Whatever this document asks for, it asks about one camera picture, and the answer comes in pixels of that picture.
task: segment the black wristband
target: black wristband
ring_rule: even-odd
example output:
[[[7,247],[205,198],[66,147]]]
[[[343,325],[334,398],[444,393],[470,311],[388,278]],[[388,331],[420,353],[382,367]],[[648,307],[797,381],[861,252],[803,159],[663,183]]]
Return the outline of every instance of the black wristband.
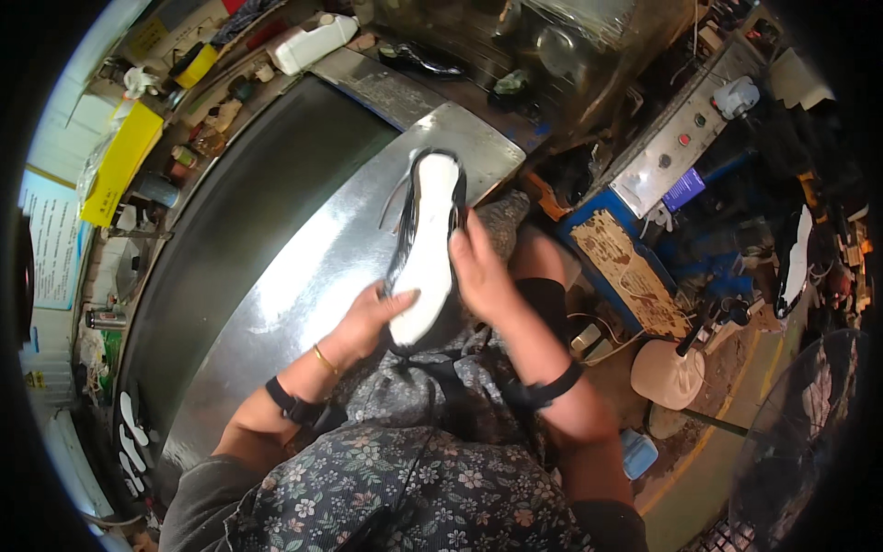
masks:
[[[557,380],[548,385],[540,385],[538,383],[524,385],[517,380],[513,380],[501,389],[503,399],[532,410],[548,408],[552,405],[552,401],[570,391],[577,384],[579,378],[583,375],[583,371],[584,369],[581,364],[571,362],[567,370]]]
[[[264,387],[267,389],[273,402],[282,409],[283,418],[293,421],[301,426],[312,427],[316,420],[325,410],[325,405],[307,403],[300,397],[292,397],[282,389],[279,380],[275,376],[270,378]]]

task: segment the gold bracelet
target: gold bracelet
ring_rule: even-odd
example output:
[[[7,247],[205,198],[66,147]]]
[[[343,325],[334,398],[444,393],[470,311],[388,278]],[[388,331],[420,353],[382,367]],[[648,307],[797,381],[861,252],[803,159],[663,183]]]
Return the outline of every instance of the gold bracelet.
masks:
[[[321,362],[322,364],[325,365],[325,368],[327,368],[328,370],[331,370],[332,374],[337,375],[337,367],[335,365],[331,364],[330,362],[328,362],[328,359],[326,359],[324,356],[322,356],[321,351],[319,351],[319,344],[313,345],[313,352],[316,353],[316,358],[319,359],[319,362]]]

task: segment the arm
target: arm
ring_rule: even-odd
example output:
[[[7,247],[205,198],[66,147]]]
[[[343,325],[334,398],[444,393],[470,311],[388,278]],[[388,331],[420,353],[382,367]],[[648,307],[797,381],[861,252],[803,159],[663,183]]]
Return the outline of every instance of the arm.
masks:
[[[570,354],[518,293],[472,212],[466,230],[451,237],[450,256],[464,303],[500,332],[519,379],[547,384],[561,376]],[[616,418],[591,383],[583,376],[540,414],[562,455],[558,467],[567,497],[631,505]]]
[[[337,374],[311,349],[276,377],[291,396],[319,404],[337,383],[340,374],[377,347],[383,325],[413,303],[416,292],[380,299],[381,284],[362,291],[337,327],[317,343]],[[266,473],[284,460],[285,443],[300,426],[282,417],[279,406],[260,387],[233,414],[212,456],[229,455],[245,467]]]

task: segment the purple label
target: purple label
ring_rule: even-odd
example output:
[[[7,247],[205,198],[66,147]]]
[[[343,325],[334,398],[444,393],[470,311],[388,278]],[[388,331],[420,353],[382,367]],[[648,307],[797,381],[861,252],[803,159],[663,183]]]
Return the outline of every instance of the purple label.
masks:
[[[683,207],[683,204],[696,197],[699,192],[706,189],[706,183],[702,181],[702,177],[692,167],[687,171],[675,185],[671,187],[665,195],[662,196],[662,202],[671,213]]]

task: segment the hand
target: hand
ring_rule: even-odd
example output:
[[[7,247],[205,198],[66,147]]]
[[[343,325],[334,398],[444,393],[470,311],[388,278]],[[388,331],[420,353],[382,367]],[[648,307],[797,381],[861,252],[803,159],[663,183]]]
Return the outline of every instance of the hand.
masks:
[[[466,216],[465,230],[456,230],[450,237],[449,250],[463,302],[481,320],[498,328],[524,301],[473,210]]]
[[[343,320],[319,343],[319,350],[340,370],[368,356],[380,341],[383,326],[413,305],[416,290],[381,299],[383,282],[366,287],[352,302]]]

